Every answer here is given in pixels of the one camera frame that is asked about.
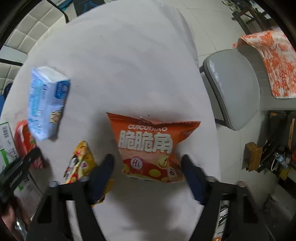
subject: orange patterned towel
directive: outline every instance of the orange patterned towel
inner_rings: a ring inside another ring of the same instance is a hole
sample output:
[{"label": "orange patterned towel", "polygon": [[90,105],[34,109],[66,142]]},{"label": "orange patterned towel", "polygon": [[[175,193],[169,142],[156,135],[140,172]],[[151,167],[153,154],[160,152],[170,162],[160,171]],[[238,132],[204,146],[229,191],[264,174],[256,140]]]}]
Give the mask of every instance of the orange patterned towel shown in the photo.
[{"label": "orange patterned towel", "polygon": [[271,91],[279,99],[296,98],[296,52],[281,30],[268,30],[239,38],[233,48],[249,44],[260,53]]}]

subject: white floor tile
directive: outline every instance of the white floor tile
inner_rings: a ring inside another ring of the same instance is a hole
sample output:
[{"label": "white floor tile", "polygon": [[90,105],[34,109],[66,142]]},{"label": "white floor tile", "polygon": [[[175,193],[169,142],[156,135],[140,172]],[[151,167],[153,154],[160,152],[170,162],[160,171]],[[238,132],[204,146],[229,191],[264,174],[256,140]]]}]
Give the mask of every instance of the white floor tile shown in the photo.
[{"label": "white floor tile", "polygon": [[262,207],[268,194],[273,193],[278,178],[270,171],[248,172],[245,169],[240,172],[240,181],[244,181],[259,207]]},{"label": "white floor tile", "polygon": [[235,184],[239,181],[240,161],[221,171],[221,182]]},{"label": "white floor tile", "polygon": [[216,52],[209,35],[193,14],[188,9],[180,9],[180,12],[192,27],[198,55],[200,56]]},{"label": "white floor tile", "polygon": [[200,8],[232,13],[231,9],[221,0],[182,0],[187,8]]},{"label": "white floor tile", "polygon": [[210,54],[205,54],[205,55],[200,55],[198,56],[198,66],[201,67],[203,64],[203,61],[205,60],[206,57],[208,57]]},{"label": "white floor tile", "polygon": [[231,13],[205,9],[189,10],[205,29],[217,51],[231,49],[232,44],[245,35],[240,25],[231,19]]},{"label": "white floor tile", "polygon": [[263,147],[268,132],[268,112],[258,111],[254,117],[240,130],[241,134],[241,159],[243,160],[244,147],[249,142],[254,142]]},{"label": "white floor tile", "polygon": [[221,172],[223,172],[235,163],[241,162],[240,133],[239,131],[233,131],[218,124],[216,124],[216,128],[219,144],[220,169]]},{"label": "white floor tile", "polygon": [[177,9],[187,9],[181,0],[161,0]]}]

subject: white table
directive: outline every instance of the white table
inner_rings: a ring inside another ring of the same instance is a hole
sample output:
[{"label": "white table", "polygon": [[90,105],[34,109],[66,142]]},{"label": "white table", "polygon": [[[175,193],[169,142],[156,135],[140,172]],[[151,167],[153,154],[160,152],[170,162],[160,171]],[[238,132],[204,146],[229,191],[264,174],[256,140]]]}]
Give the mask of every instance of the white table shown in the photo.
[{"label": "white table", "polygon": [[[38,143],[51,170],[35,171],[37,183],[42,188],[48,180],[63,183],[74,148],[86,140],[98,163],[107,153],[116,157],[114,188],[93,208],[107,239],[188,240],[202,206],[186,182],[124,176],[105,112],[157,121],[201,121],[178,152],[189,154],[208,175],[220,178],[214,116],[197,64],[191,32],[176,9],[157,1],[109,3],[71,21],[30,53],[1,121],[9,121],[14,129],[26,118],[32,67],[47,65],[70,77],[58,138]],[[79,235],[71,213],[73,232]]]}]

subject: gray chair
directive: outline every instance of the gray chair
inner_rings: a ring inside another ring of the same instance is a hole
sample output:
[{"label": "gray chair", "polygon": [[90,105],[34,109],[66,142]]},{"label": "gray chair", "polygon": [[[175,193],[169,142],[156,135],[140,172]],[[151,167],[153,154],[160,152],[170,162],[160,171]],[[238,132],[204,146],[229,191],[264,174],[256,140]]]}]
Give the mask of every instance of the gray chair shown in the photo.
[{"label": "gray chair", "polygon": [[296,99],[272,95],[259,52],[243,45],[208,56],[200,67],[219,104],[223,120],[216,123],[238,131],[258,110],[296,110]]}]

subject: green and white box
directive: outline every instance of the green and white box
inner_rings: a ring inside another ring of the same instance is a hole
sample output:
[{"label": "green and white box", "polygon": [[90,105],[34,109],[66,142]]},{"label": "green and white box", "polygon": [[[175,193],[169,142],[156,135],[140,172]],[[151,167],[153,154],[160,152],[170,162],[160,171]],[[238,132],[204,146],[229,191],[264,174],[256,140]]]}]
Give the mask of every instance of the green and white box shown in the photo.
[{"label": "green and white box", "polygon": [[[18,157],[8,122],[0,124],[0,172]],[[14,194],[22,201],[24,209],[31,218],[38,207],[42,193],[30,174],[19,184]]]}]

